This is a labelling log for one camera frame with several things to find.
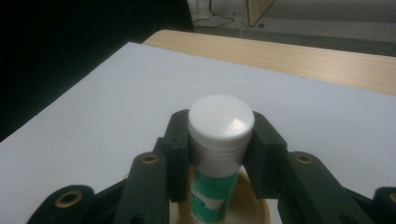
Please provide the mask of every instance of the beige round object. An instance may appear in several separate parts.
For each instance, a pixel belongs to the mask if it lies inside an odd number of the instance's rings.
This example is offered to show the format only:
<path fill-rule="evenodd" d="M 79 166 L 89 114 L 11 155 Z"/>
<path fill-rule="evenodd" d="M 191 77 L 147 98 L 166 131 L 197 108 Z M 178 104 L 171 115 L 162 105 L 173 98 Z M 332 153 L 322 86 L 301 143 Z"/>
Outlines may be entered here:
<path fill-rule="evenodd" d="M 270 213 L 265 200 L 257 200 L 246 173 L 241 172 L 224 224 L 270 224 Z M 170 203 L 170 224 L 193 224 L 191 193 L 184 203 Z"/>

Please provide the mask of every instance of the green label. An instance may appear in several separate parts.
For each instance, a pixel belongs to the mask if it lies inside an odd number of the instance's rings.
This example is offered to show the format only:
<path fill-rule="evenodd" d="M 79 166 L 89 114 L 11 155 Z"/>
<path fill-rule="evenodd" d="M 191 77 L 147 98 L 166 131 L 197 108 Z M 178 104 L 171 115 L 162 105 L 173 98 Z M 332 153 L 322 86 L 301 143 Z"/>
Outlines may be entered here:
<path fill-rule="evenodd" d="M 215 178 L 191 167 L 191 211 L 200 223 L 220 223 L 233 197 L 239 173 Z"/>

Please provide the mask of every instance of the white bottle cap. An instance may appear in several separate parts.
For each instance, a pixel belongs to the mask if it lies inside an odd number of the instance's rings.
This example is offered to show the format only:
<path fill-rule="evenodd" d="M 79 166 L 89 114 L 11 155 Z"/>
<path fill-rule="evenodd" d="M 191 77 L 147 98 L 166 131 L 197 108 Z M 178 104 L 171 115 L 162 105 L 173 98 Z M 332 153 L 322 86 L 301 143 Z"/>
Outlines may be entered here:
<path fill-rule="evenodd" d="M 253 126 L 252 110 L 237 98 L 210 95 L 198 100 L 189 113 L 192 163 L 207 175 L 212 173 L 210 170 L 218 169 L 217 161 L 221 161 L 226 170 L 230 167 L 225 173 L 236 172 L 242 164 Z"/>

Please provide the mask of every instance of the wire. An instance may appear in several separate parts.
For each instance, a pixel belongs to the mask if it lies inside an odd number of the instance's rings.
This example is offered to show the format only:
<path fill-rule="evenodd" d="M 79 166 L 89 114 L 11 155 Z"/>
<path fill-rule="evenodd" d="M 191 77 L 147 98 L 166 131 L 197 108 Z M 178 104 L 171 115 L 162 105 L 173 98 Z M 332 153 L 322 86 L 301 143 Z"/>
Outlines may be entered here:
<path fill-rule="evenodd" d="M 225 25 L 225 24 L 228 24 L 228 23 L 230 23 L 230 22 L 235 21 L 234 18 L 224 17 L 224 16 L 221 16 L 220 14 L 214 13 L 214 14 L 213 14 L 211 17 L 209 17 L 209 18 L 197 19 L 197 20 L 193 21 L 192 23 L 196 23 L 197 21 L 209 21 L 210 19 L 212 19 L 213 17 L 216 17 L 216 16 L 222 17 L 223 19 L 226 19 L 226 20 L 228 20 L 228 21 L 226 21 L 226 22 L 224 22 L 224 23 L 222 23 L 222 24 L 219 24 L 219 25 L 215 25 L 215 26 L 205 26 L 205 25 L 200 26 L 200 25 L 198 25 L 198 26 L 194 26 L 194 27 L 196 27 L 196 28 L 200 28 L 200 27 L 217 28 L 217 27 L 219 27 L 219 26 L 222 26 L 222 25 Z"/>

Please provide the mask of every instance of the gray floor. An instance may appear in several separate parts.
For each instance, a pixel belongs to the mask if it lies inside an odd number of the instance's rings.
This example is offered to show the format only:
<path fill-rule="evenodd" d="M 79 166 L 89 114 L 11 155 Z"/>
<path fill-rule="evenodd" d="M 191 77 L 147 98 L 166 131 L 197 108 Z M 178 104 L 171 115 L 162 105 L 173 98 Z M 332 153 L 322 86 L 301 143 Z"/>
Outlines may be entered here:
<path fill-rule="evenodd" d="M 244 0 L 188 2 L 196 33 L 396 57 L 394 0 L 275 0 L 254 26 Z"/>

